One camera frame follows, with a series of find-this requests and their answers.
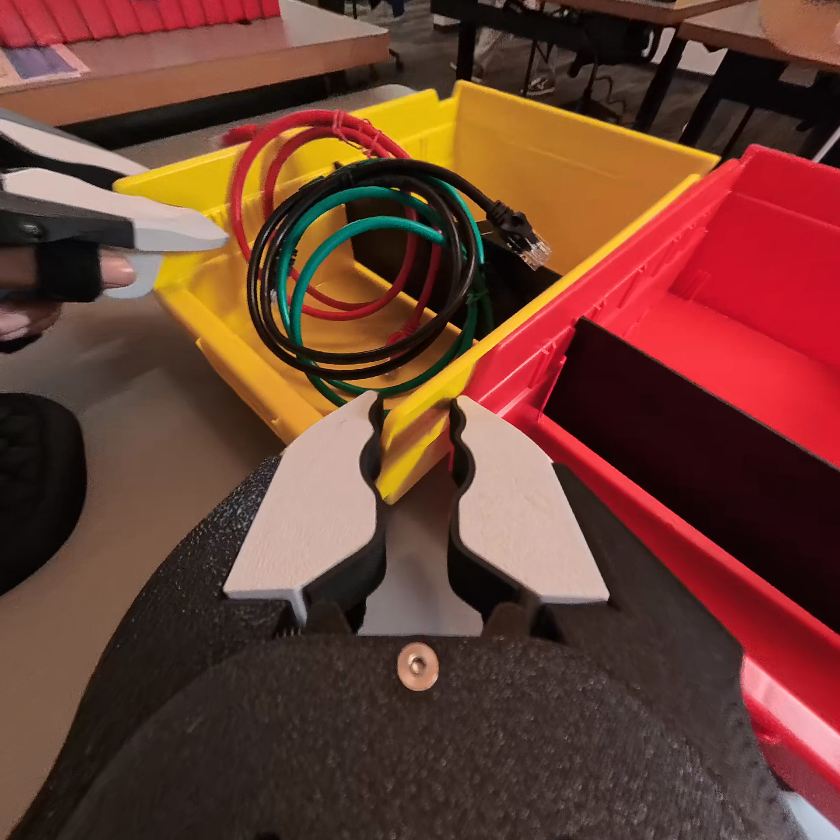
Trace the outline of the yellow plastic storage bin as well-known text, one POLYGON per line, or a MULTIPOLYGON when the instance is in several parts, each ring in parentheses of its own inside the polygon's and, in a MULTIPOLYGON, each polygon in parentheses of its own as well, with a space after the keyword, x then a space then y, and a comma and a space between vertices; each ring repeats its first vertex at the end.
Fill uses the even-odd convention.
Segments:
POLYGON ((260 340, 246 303, 249 252, 240 243, 251 246, 269 211, 296 190, 375 152, 440 165, 493 191, 527 216, 549 248, 543 265, 563 274, 427 381, 386 396, 377 484, 394 503, 445 456, 446 402, 464 391, 479 400, 481 359, 718 159, 458 82, 445 100, 422 91, 355 113, 295 112, 256 128, 249 143, 122 179, 119 193, 193 208, 230 233, 224 248, 167 258, 154 290, 215 373, 286 444, 335 405, 260 340))

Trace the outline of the wooden table with black legs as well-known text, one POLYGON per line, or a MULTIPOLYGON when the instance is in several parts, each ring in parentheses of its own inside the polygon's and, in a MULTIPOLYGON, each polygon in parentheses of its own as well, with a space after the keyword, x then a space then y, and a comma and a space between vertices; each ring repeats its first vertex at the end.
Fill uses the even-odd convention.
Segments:
MULTIPOLYGON (((678 30, 686 21, 704 14, 742 5, 742 1, 570 1, 553 2, 561 8, 576 13, 599 14, 610 18, 638 21, 646 25, 678 30)), ((576 49, 581 36, 573 34, 572 23, 564 22, 559 15, 543 10, 496 7, 491 2, 432 1, 433 14, 440 14, 458 21, 458 52, 456 78, 468 80, 474 69, 474 54, 479 27, 496 29, 530 42, 542 42, 562 49, 576 49)), ((651 129, 686 49, 686 38, 674 34, 665 56, 645 92, 633 121, 633 130, 645 133, 651 129)))
POLYGON ((838 2, 747 2, 689 18, 684 40, 726 50, 679 142, 695 146, 723 102, 745 112, 729 155, 757 111, 794 119, 809 132, 800 154, 838 166, 838 2))

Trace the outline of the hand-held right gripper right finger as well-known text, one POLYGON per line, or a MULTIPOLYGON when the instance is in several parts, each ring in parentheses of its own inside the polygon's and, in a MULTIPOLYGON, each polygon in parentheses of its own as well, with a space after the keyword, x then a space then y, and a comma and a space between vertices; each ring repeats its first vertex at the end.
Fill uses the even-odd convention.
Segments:
POLYGON ((610 592, 551 458, 467 396, 449 406, 448 581, 480 614, 501 603, 606 604, 610 592))

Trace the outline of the black mesh chair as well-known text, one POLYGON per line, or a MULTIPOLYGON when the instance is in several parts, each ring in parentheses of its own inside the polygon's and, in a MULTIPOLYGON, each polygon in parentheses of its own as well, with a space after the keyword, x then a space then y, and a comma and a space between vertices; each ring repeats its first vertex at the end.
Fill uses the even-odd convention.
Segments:
POLYGON ((48 398, 1 394, 1 594, 37 572, 76 528, 88 490, 76 416, 48 398))

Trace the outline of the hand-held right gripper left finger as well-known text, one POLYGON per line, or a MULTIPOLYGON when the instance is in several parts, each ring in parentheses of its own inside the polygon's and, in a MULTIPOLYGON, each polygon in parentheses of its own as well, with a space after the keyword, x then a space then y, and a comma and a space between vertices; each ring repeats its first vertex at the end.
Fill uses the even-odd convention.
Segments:
POLYGON ((331 602, 362 624, 385 576, 382 396, 367 391, 283 451, 224 583, 231 600, 287 602, 296 623, 331 602))

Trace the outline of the red ribbed sheet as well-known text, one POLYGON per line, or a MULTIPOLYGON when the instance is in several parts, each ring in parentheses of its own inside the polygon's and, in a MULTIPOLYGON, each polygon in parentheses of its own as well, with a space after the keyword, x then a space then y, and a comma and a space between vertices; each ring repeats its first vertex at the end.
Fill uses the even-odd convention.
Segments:
POLYGON ((72 45, 280 15, 279 1, 2 1, 1 45, 72 45))

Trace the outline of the red plastic storage bin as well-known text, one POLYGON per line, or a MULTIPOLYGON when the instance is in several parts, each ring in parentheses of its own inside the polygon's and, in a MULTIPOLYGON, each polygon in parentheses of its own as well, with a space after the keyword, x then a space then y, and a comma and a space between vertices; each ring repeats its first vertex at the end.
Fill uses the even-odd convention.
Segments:
POLYGON ((475 400, 570 467, 738 640, 763 756, 835 826, 838 632, 543 410, 586 318, 838 468, 838 214, 838 169, 750 146, 491 350, 475 400))

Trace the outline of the brown wooden table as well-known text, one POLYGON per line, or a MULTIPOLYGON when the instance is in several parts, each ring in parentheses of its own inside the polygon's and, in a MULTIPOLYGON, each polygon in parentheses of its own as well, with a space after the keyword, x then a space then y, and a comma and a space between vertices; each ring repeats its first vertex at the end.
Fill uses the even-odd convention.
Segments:
POLYGON ((57 127, 388 60, 387 29, 303 2, 279 17, 73 45, 78 78, 5 88, 2 109, 57 127))

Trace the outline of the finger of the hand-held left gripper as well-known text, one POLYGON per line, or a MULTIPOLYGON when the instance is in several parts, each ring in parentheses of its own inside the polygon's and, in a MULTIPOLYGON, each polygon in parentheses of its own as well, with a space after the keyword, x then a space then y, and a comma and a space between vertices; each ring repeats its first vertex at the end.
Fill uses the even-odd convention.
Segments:
POLYGON ((23 169, 68 175, 105 190, 124 177, 148 171, 120 154, 2 109, 1 172, 23 169))
POLYGON ((220 248, 228 234, 192 208, 158 203, 142 196, 123 195, 79 178, 39 168, 2 174, 8 195, 47 201, 128 219, 133 226, 133 249, 147 252, 196 252, 220 248))

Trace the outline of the person's left hand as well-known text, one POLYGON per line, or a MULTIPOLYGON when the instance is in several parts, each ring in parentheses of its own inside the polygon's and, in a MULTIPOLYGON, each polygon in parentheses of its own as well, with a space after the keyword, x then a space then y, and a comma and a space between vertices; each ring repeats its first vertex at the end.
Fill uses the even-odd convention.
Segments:
MULTIPOLYGON (((60 317, 61 301, 52 301, 35 292, 47 269, 61 268, 65 257, 47 257, 47 249, 39 256, 37 248, 2 248, 1 353, 18 352, 37 341, 60 317)), ((97 253, 98 268, 93 269, 87 256, 70 256, 70 261, 83 266, 96 277, 101 291, 128 287, 135 280, 130 263, 113 250, 97 253)))

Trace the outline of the purple paper sheet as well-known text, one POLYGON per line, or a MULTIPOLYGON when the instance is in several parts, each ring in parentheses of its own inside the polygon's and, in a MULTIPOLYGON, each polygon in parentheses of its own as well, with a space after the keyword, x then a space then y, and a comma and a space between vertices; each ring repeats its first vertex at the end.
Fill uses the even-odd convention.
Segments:
POLYGON ((88 66, 66 45, 1 48, 1 92, 74 81, 88 66))

